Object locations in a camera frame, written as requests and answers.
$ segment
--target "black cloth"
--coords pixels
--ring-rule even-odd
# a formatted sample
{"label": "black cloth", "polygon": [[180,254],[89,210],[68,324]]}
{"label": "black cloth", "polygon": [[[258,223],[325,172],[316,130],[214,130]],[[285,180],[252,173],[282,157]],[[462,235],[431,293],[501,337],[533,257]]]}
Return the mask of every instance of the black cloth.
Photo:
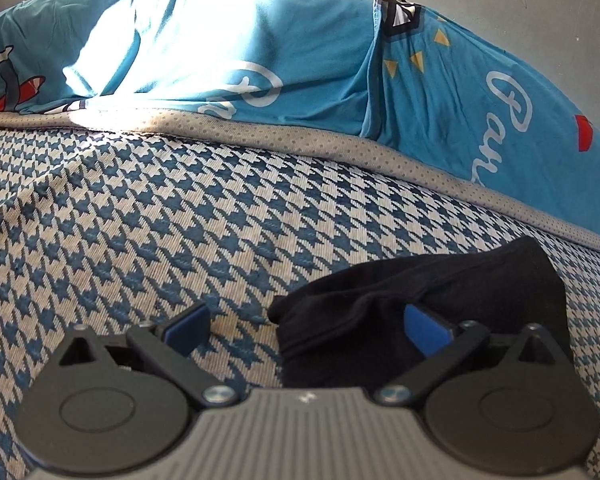
{"label": "black cloth", "polygon": [[278,325],[283,386],[372,392],[413,367],[423,357],[404,334],[408,303],[492,333],[540,323],[573,359],[564,283],[538,242],[523,237],[483,253],[358,264],[274,298],[268,316]]}

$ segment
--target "ribbed gray plastic panel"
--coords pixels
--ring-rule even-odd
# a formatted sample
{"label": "ribbed gray plastic panel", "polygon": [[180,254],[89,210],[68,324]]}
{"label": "ribbed gray plastic panel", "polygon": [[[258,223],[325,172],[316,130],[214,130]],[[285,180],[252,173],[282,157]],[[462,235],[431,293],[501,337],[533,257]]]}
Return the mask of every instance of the ribbed gray plastic panel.
{"label": "ribbed gray plastic panel", "polygon": [[[41,470],[30,480],[66,480]],[[542,476],[584,480],[572,468]],[[183,443],[111,480],[504,480],[438,449],[410,410],[384,408],[357,388],[254,390],[203,413]]]}

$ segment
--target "cartoon figure print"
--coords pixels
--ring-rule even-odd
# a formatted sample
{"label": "cartoon figure print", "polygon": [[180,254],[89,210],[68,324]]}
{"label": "cartoon figure print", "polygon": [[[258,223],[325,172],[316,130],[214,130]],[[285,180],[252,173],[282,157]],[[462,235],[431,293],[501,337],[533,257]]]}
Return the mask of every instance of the cartoon figure print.
{"label": "cartoon figure print", "polygon": [[0,97],[0,112],[14,112],[16,106],[38,95],[40,87],[45,82],[45,78],[39,75],[20,84],[18,73],[9,59],[12,52],[13,45],[0,52],[0,78],[5,85],[4,95]]}

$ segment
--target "yellow triangle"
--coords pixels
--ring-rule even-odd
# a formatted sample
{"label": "yellow triangle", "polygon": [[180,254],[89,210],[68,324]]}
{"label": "yellow triangle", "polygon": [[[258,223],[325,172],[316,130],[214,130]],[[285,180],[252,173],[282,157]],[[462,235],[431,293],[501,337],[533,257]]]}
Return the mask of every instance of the yellow triangle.
{"label": "yellow triangle", "polygon": [[433,41],[439,43],[440,45],[449,46],[449,40],[441,29],[438,29],[438,31],[436,32],[436,37],[433,38]]}
{"label": "yellow triangle", "polygon": [[398,68],[398,62],[392,61],[390,59],[384,60],[384,65],[386,66],[387,71],[391,77],[395,76],[395,69]]}
{"label": "yellow triangle", "polygon": [[422,59],[422,51],[417,51],[409,59],[411,59],[411,62],[424,74],[424,59]]}

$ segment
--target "blue and beige patterned fabric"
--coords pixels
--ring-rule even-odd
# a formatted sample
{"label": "blue and beige patterned fabric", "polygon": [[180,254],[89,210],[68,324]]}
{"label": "blue and beige patterned fabric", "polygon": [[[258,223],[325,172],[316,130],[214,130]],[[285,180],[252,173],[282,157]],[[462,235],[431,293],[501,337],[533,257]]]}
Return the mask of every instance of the blue and beige patterned fabric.
{"label": "blue and beige patterned fabric", "polygon": [[[23,478],[13,416],[65,328],[119,332],[197,299],[194,358],[239,390],[278,386],[266,308],[398,254],[540,241],[563,278],[576,366],[600,407],[600,254],[335,162],[164,136],[0,130],[0,480]],[[589,469],[600,478],[600,439]]]}

